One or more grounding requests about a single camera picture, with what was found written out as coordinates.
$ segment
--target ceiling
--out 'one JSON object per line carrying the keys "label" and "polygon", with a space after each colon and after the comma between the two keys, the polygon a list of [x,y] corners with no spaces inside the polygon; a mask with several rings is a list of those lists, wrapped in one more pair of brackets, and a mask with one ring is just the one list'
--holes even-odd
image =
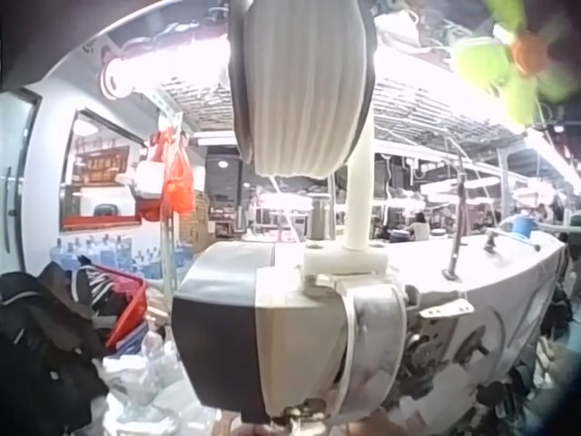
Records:
{"label": "ceiling", "polygon": [[[397,0],[367,0],[375,11],[390,12]],[[208,11],[227,2],[198,0],[169,5],[144,15],[113,30],[109,36],[119,46],[136,37],[152,37],[172,23],[202,22]],[[480,0],[408,0],[409,8],[422,13],[420,37],[433,44],[434,40],[449,45],[458,35],[489,35],[493,23]],[[428,54],[429,61],[441,64],[445,51]],[[184,112],[190,125],[202,131],[231,130],[232,110],[229,89],[223,86],[197,88],[188,76],[175,76],[162,83],[162,89]],[[577,106],[571,104],[570,112]],[[468,155],[480,162],[497,164],[497,149],[509,147],[519,140],[506,128],[490,120],[475,122],[458,111],[430,98],[422,87],[412,87],[405,81],[379,79],[374,94],[376,136],[379,139],[407,144],[422,144],[447,151],[449,144],[443,134],[453,134]],[[575,119],[569,120],[573,125]],[[509,157],[509,168],[527,176],[548,177],[552,169],[539,162],[532,150],[524,150]]]}

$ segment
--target white wall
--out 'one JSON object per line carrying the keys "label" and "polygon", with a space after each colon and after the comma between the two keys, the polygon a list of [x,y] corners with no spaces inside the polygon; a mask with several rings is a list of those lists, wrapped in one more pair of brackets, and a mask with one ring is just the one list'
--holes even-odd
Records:
{"label": "white wall", "polygon": [[[88,108],[142,138],[157,129],[154,107],[133,95],[120,101],[106,100],[98,87],[96,68],[82,51],[72,54],[49,77],[30,89],[43,97],[32,131],[23,186],[23,246],[26,270],[39,273],[49,261],[50,249],[59,238],[59,192],[67,141],[75,111]],[[133,252],[159,246],[157,223],[130,229],[89,232],[133,237]],[[89,233],[68,233],[64,242]]]}

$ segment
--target door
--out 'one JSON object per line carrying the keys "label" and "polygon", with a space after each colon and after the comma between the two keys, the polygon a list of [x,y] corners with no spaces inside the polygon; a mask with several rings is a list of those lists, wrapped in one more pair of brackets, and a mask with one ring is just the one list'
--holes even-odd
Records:
{"label": "door", "polygon": [[0,273],[25,270],[22,185],[39,104],[40,97],[26,90],[0,94]]}

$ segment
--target red plastic bag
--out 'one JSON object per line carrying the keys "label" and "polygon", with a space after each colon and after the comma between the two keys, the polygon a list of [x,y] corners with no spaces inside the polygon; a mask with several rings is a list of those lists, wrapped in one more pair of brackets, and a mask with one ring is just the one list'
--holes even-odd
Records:
{"label": "red plastic bag", "polygon": [[174,212],[190,213],[195,201],[193,172],[182,141],[174,141],[165,155],[163,199]]}

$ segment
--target green fan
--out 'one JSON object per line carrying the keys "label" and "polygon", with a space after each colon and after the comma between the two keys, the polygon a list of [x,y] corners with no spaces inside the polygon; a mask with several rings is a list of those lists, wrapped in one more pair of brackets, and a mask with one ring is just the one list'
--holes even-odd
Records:
{"label": "green fan", "polygon": [[[579,70],[568,57],[577,56],[575,44],[581,40],[556,0],[486,0],[486,4],[507,40],[460,41],[452,49],[452,64],[467,83],[485,90],[496,87],[511,122],[531,125],[538,94],[559,102],[579,90]],[[560,49],[567,59],[557,60],[553,49]]]}

